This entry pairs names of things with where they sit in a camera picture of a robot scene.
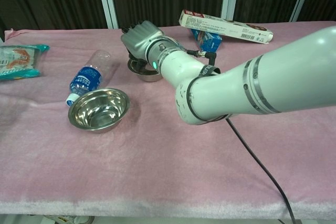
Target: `robotic hand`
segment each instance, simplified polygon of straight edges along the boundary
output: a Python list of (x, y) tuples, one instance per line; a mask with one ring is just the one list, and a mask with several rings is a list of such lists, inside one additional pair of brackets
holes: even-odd
[(125, 31), (121, 40), (174, 86), (177, 110), (189, 124), (336, 105), (336, 26), (221, 74), (149, 21)]

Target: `black cable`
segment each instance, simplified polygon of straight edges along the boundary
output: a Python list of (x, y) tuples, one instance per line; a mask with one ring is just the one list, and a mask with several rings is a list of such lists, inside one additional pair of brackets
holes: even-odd
[(221, 116), (219, 116), (219, 117), (217, 117), (217, 118), (215, 118), (215, 119), (213, 119), (213, 120), (208, 121), (208, 120), (205, 120), (205, 119), (200, 118), (200, 117), (195, 113), (195, 111), (194, 111), (194, 109), (193, 109), (193, 107), (192, 107), (192, 105), (191, 105), (191, 100), (190, 100), (190, 88), (191, 88), (191, 86), (194, 84), (194, 82), (195, 82), (197, 79), (199, 79), (199, 78), (201, 78), (201, 77), (198, 76), (198, 77), (194, 78), (194, 79), (189, 83), (189, 85), (188, 85), (188, 87), (187, 87), (186, 100), (187, 100), (187, 104), (188, 104), (188, 108), (189, 108), (190, 112), (194, 115), (194, 117), (196, 117), (197, 119), (199, 119), (199, 120), (201, 120), (201, 121), (204, 121), (204, 122), (206, 122), (206, 123), (217, 122), (217, 121), (219, 121), (219, 120), (224, 119), (225, 117), (227, 117), (227, 115), (221, 115)]
[(256, 154), (254, 154), (254, 152), (250, 149), (250, 147), (244, 141), (243, 137), (240, 135), (240, 133), (238, 132), (238, 130), (236, 129), (236, 127), (231, 122), (231, 120), (230, 119), (226, 119), (226, 122), (230, 125), (231, 129), (234, 131), (234, 133), (236, 134), (236, 136), (239, 138), (239, 140), (241, 141), (241, 143), (243, 144), (243, 146), (245, 147), (245, 149), (249, 152), (249, 154), (253, 157), (253, 159), (258, 163), (258, 165), (264, 170), (264, 172), (267, 174), (267, 176), (272, 180), (272, 182), (274, 183), (274, 185), (277, 187), (277, 189), (279, 190), (279, 192), (281, 193), (281, 195), (283, 197), (283, 200), (285, 201), (285, 204), (287, 206), (287, 209), (288, 209), (288, 212), (289, 212), (289, 215), (290, 215), (290, 218), (291, 218), (293, 224), (296, 224), (292, 208), (290, 207), (290, 203), (289, 203), (289, 201), (287, 199), (287, 196), (284, 193), (283, 189), (280, 187), (279, 183), (275, 180), (275, 178), (268, 171), (268, 169), (262, 164), (262, 162), (257, 158)]
[(215, 60), (217, 57), (217, 54), (215, 52), (205, 52), (205, 51), (199, 51), (199, 50), (187, 50), (186, 51), (187, 54), (189, 55), (193, 55), (195, 57), (205, 57), (207, 59), (209, 59), (209, 65), (214, 66), (215, 65)]

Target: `pink fabric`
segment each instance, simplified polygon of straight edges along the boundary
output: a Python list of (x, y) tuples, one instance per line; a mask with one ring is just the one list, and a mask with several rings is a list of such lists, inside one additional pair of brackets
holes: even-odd
[[(265, 24), (267, 44), (224, 37), (222, 72), (335, 22)], [(186, 48), (190, 31), (163, 28)], [(0, 213), (204, 218), (288, 218), (281, 195), (224, 121), (192, 126), (165, 81), (127, 68), (120, 30), (7, 31), (7, 45), (49, 44), (43, 76), (0, 83)], [(92, 134), (67, 118), (68, 85), (91, 54), (119, 63), (109, 87), (131, 107), (113, 131)], [(336, 219), (336, 108), (232, 121), (277, 178), (297, 218)]]

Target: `metal bowl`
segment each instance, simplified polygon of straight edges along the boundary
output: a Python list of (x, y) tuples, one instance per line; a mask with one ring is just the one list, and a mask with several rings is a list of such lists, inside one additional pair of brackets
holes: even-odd
[(154, 82), (162, 79), (162, 75), (156, 72), (155, 69), (152, 68), (149, 64), (147, 64), (145, 69), (143, 69), (141, 72), (137, 71), (137, 63), (135, 60), (129, 60), (127, 65), (129, 70), (135, 73), (142, 81)]
[(77, 128), (95, 133), (107, 132), (118, 125), (130, 107), (129, 97), (119, 89), (97, 89), (78, 98), (68, 118)]

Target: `plastic bag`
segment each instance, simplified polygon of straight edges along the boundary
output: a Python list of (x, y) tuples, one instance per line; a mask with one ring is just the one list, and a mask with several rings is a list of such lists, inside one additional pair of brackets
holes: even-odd
[(38, 57), (48, 49), (44, 44), (0, 46), (0, 81), (39, 76)]

